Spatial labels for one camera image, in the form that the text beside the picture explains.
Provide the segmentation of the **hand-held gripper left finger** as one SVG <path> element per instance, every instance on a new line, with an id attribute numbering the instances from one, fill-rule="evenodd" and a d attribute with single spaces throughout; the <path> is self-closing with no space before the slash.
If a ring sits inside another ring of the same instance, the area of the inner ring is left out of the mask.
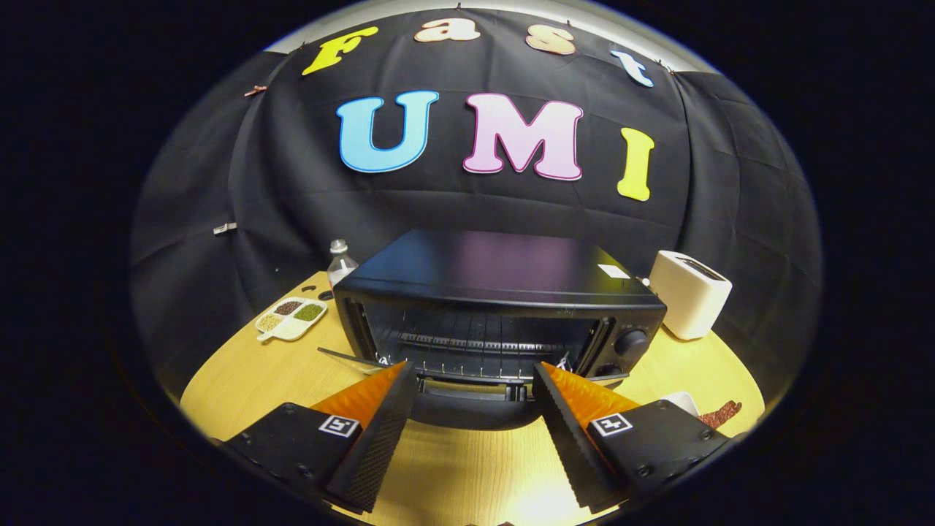
<path id="1" fill-rule="evenodd" d="M 280 404 L 219 446 L 300 500 L 371 512 L 416 393 L 401 362 L 313 406 Z"/>

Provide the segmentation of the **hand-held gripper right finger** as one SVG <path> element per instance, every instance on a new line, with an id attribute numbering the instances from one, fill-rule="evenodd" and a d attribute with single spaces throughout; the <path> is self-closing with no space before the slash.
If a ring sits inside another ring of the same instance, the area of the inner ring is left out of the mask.
<path id="1" fill-rule="evenodd" d="M 533 394 L 575 499 L 593 512 L 647 502 L 734 443 L 669 400 L 635 403 L 545 362 Z"/>

